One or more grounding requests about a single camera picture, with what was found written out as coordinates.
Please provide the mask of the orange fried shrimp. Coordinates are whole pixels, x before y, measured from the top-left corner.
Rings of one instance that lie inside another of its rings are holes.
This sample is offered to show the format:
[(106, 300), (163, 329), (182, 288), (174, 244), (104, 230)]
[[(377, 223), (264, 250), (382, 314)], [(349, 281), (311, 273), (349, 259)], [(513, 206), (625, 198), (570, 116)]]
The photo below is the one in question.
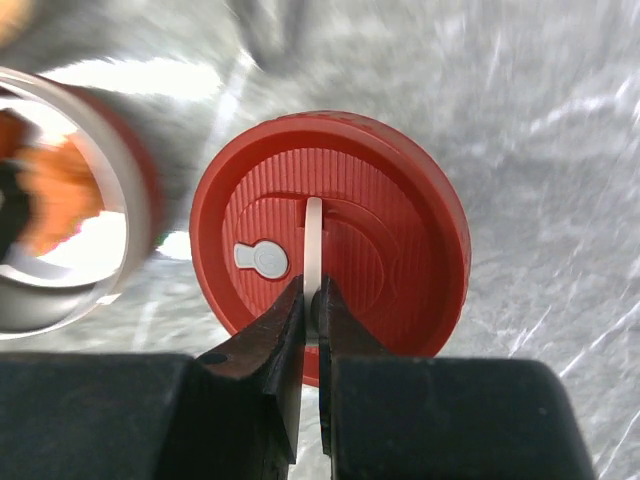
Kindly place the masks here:
[(50, 144), (28, 143), (35, 125), (1, 111), (1, 257), (14, 244), (46, 255), (104, 209), (97, 181), (76, 134)]

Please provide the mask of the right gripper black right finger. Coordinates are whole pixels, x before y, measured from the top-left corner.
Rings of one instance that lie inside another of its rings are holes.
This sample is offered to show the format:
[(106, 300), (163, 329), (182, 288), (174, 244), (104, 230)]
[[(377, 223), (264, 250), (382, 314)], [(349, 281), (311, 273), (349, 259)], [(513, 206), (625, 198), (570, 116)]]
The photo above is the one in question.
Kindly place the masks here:
[(317, 297), (320, 421), (335, 479), (592, 479), (569, 397), (535, 360), (399, 356)]

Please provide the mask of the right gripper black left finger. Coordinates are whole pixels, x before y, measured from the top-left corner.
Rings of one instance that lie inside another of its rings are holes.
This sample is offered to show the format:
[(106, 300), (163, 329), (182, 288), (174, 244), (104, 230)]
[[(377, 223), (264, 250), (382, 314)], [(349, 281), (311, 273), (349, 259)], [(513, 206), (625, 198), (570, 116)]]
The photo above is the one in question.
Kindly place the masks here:
[(296, 460), (305, 344), (295, 278), (198, 356), (8, 352), (5, 479), (284, 479)]

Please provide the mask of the red lid with white handle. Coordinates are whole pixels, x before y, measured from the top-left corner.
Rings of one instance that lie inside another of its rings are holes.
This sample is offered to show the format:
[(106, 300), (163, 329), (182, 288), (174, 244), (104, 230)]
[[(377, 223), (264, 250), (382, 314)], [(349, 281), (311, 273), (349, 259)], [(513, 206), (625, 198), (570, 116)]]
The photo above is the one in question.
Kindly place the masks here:
[(471, 239), (431, 156), (400, 131), (341, 111), (265, 121), (228, 142), (197, 187), (193, 264), (217, 319), (237, 333), (303, 271), (307, 201), (323, 206), (323, 271), (388, 350), (433, 356), (464, 305)]

